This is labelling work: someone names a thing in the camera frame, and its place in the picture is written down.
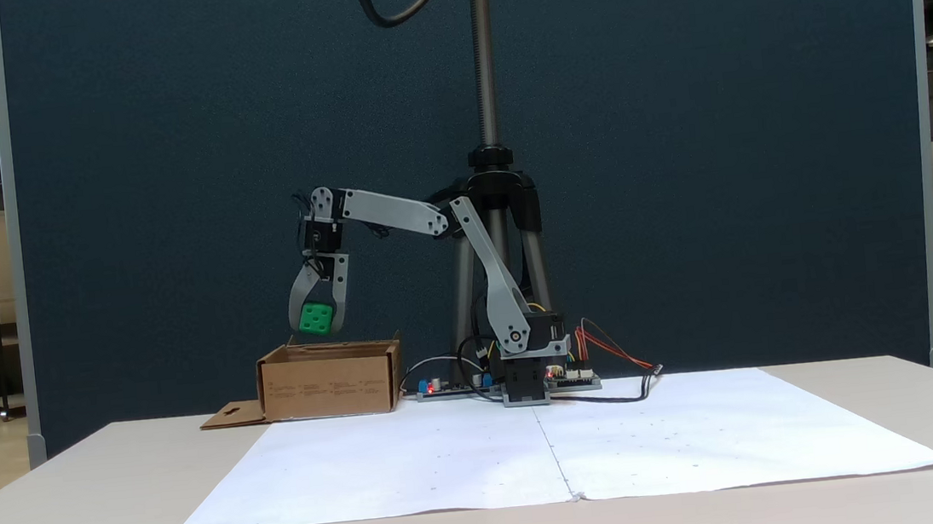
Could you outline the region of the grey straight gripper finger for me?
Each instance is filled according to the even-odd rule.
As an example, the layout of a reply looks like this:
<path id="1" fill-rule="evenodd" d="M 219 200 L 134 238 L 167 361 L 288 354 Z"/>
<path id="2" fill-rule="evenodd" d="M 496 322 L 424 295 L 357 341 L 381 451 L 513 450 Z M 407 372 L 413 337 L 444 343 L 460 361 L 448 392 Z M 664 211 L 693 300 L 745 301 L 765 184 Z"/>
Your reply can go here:
<path id="1" fill-rule="evenodd" d="M 333 297 L 334 315 L 332 315 L 332 330 L 336 334 L 343 328 L 348 312 L 348 277 L 335 277 L 331 282 Z"/>

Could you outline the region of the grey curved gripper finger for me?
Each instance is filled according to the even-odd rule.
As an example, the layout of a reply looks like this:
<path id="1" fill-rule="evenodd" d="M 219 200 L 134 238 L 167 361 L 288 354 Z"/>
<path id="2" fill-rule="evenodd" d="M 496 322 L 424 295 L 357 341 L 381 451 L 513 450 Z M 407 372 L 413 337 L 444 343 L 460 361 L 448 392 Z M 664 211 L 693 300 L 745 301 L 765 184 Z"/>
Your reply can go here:
<path id="1" fill-rule="evenodd" d="M 306 270 L 300 270 L 289 295 L 291 325 L 297 331 L 325 328 L 324 304 L 311 297 L 315 285 L 308 281 Z"/>

